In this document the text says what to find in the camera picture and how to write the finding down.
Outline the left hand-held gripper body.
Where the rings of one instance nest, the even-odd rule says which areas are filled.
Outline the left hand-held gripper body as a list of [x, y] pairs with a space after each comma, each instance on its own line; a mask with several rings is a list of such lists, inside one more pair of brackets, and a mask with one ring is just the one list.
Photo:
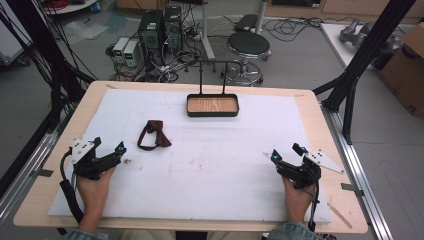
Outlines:
[[101, 173], [118, 165], [118, 159], [112, 159], [111, 153], [97, 157], [93, 140], [75, 139], [71, 152], [73, 173], [90, 180], [99, 180]]

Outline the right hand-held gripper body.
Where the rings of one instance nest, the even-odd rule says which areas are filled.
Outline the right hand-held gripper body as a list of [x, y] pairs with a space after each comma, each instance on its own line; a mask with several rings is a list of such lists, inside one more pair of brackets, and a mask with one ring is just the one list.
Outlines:
[[281, 176], [295, 182], [296, 189], [302, 189], [317, 183], [321, 178], [322, 167], [339, 174], [344, 173], [344, 170], [321, 150], [307, 152], [301, 157], [303, 160], [299, 166], [284, 160], [280, 166], [275, 165], [276, 171]]

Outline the person's right hand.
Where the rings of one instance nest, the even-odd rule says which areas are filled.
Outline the person's right hand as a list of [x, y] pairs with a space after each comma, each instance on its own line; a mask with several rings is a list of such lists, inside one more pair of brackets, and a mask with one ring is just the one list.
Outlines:
[[306, 211], [315, 195], [315, 186], [295, 189], [294, 183], [289, 179], [283, 177], [282, 181], [285, 187], [285, 207], [288, 220], [303, 223]]

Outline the person's left hand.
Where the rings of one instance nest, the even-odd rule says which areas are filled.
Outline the person's left hand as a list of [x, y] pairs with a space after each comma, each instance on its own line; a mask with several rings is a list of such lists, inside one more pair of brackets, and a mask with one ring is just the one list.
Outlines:
[[77, 189], [84, 203], [85, 217], [101, 217], [108, 197], [109, 184], [114, 168], [100, 175], [99, 180], [84, 177], [77, 178]]

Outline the dark red bow tie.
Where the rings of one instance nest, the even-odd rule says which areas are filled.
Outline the dark red bow tie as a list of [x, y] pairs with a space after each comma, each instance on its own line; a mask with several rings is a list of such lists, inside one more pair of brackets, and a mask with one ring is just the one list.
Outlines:
[[[153, 146], [146, 146], [142, 144], [143, 139], [147, 133], [156, 134], [155, 144]], [[137, 140], [137, 147], [144, 151], [152, 151], [157, 147], [166, 148], [170, 147], [171, 145], [171, 141], [166, 137], [163, 132], [163, 122], [161, 120], [148, 120]]]

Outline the grey tape strip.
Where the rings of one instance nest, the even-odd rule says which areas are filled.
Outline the grey tape strip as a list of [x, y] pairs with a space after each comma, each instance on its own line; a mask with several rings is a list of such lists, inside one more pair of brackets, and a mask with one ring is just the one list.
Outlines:
[[34, 178], [38, 177], [38, 176], [51, 177], [53, 173], [54, 173], [54, 171], [52, 171], [52, 170], [39, 169], [39, 170], [32, 171], [30, 176], [34, 177]]
[[346, 190], [346, 191], [352, 191], [352, 192], [354, 192], [357, 197], [364, 196], [363, 190], [360, 190], [355, 185], [347, 184], [347, 183], [341, 183], [341, 188], [343, 190]]

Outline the thin wooden stick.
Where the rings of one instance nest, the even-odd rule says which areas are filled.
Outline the thin wooden stick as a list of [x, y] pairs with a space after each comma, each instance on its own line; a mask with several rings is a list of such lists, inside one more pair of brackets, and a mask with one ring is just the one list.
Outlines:
[[340, 211], [337, 210], [337, 208], [335, 208], [332, 204], [327, 203], [327, 206], [329, 207], [329, 209], [331, 209], [334, 214], [349, 228], [352, 229], [353, 226], [352, 224], [342, 215], [342, 213]]

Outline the white foam mat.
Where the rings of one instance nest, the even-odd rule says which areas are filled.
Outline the white foam mat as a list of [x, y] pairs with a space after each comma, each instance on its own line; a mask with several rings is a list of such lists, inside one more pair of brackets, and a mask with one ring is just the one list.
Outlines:
[[[236, 117], [189, 117], [186, 93], [109, 89], [82, 140], [100, 137], [103, 157], [124, 142], [104, 211], [107, 217], [169, 220], [286, 220], [284, 187], [270, 157], [293, 165], [308, 140], [291, 96], [239, 95]], [[137, 140], [161, 120], [170, 147], [144, 151]]]

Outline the black tray with hanger rack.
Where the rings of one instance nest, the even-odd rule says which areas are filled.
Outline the black tray with hanger rack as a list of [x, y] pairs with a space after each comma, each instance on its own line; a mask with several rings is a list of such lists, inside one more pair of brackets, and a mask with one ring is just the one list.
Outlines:
[[203, 66], [210, 63], [213, 70], [221, 60], [197, 60], [199, 64], [199, 92], [186, 97], [186, 113], [189, 117], [236, 117], [239, 113], [239, 99], [234, 93], [227, 93], [227, 71], [230, 61], [223, 61], [224, 77], [220, 93], [203, 92]]

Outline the grey bench power supply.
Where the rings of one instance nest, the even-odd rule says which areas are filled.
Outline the grey bench power supply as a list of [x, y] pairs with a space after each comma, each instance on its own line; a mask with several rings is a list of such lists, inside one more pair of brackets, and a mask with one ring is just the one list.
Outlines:
[[124, 57], [124, 50], [126, 48], [126, 45], [129, 41], [128, 37], [121, 37], [115, 46], [112, 49], [113, 52], [113, 60], [117, 64], [124, 64], [125, 63], [125, 57]]
[[138, 42], [135, 40], [130, 40], [126, 45], [123, 54], [126, 65], [128, 67], [136, 67], [140, 59]]

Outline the black round stool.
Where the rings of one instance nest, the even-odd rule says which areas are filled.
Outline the black round stool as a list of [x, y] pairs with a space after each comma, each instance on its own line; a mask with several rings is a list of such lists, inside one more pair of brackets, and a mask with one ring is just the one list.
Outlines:
[[254, 63], [255, 59], [267, 59], [270, 43], [263, 36], [252, 32], [236, 32], [227, 40], [228, 50], [237, 56], [221, 70], [221, 77], [227, 84], [262, 84], [263, 73]]

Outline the black computer tower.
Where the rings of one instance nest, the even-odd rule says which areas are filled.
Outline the black computer tower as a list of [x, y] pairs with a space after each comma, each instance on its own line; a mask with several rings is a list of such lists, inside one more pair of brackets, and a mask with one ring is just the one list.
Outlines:
[[165, 45], [172, 53], [182, 47], [182, 9], [180, 6], [167, 6], [164, 10]]
[[144, 12], [138, 27], [138, 35], [145, 60], [163, 63], [161, 57], [164, 42], [163, 12], [149, 9]]

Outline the grey robot part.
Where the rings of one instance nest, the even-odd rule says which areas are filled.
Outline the grey robot part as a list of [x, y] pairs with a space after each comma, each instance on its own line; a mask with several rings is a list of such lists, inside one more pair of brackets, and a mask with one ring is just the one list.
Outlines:
[[[347, 27], [341, 30], [339, 34], [339, 40], [341, 42], [349, 42], [356, 49], [358, 49], [363, 44], [363, 42], [365, 41], [370, 31], [375, 25], [374, 22], [366, 23], [361, 27], [359, 31], [356, 31], [356, 27], [359, 22], [360, 20], [358, 18], [355, 18]], [[391, 34], [380, 47], [380, 51], [382, 53], [390, 53], [394, 52], [395, 50], [398, 50], [401, 46], [402, 42], [400, 37], [398, 35]]]

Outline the brown cardboard box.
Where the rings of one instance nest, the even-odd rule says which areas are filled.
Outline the brown cardboard box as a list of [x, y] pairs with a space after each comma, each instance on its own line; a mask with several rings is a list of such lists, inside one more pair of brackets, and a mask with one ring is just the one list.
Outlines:
[[424, 22], [403, 34], [401, 41], [379, 79], [412, 116], [424, 117]]

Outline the black flat device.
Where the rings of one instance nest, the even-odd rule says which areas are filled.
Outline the black flat device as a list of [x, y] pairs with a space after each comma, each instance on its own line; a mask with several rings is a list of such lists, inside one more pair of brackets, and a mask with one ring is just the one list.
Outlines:
[[244, 15], [234, 26], [236, 32], [248, 32], [256, 27], [258, 16], [255, 14]]

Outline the white desk leg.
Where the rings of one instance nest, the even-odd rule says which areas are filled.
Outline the white desk leg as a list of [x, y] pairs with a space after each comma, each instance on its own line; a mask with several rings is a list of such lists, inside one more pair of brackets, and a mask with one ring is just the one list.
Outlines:
[[213, 60], [215, 58], [215, 54], [213, 52], [211, 43], [208, 39], [208, 0], [201, 0], [202, 4], [202, 32], [201, 42], [203, 44], [203, 48], [205, 54], [209, 60]]

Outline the aluminium rail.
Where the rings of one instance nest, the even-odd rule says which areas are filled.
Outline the aluminium rail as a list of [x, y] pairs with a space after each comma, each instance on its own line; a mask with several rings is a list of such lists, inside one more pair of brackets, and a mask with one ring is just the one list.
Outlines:
[[367, 225], [371, 228], [377, 240], [394, 240], [356, 150], [342, 134], [343, 120], [340, 114], [330, 112], [324, 107], [321, 110], [364, 213]]
[[0, 225], [37, 178], [31, 177], [31, 172], [43, 169], [70, 118], [71, 114], [62, 114], [59, 122], [53, 124], [52, 113], [49, 112], [0, 178]]

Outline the black metal frame post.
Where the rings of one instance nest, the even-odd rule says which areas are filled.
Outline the black metal frame post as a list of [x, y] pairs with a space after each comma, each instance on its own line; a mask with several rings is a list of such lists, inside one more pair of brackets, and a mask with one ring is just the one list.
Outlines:
[[322, 106], [332, 113], [338, 113], [340, 104], [345, 102], [342, 136], [349, 145], [352, 144], [351, 126], [357, 83], [368, 65], [377, 56], [383, 43], [404, 19], [416, 1], [389, 0], [364, 43], [359, 47], [345, 70], [334, 80], [313, 90], [315, 95], [331, 90], [329, 97], [322, 101]]
[[83, 83], [91, 84], [97, 78], [92, 72], [84, 73], [72, 65], [59, 48], [45, 19], [44, 9], [37, 0], [5, 0], [21, 23], [18, 27], [3, 10], [0, 3], [0, 21], [15, 37], [24, 52], [35, 64], [43, 80], [51, 89], [51, 110], [37, 128], [11, 166], [0, 178], [0, 199], [12, 188], [12, 183], [28, 162], [30, 154], [46, 133], [60, 125], [60, 113], [67, 105], [79, 103], [85, 94]]

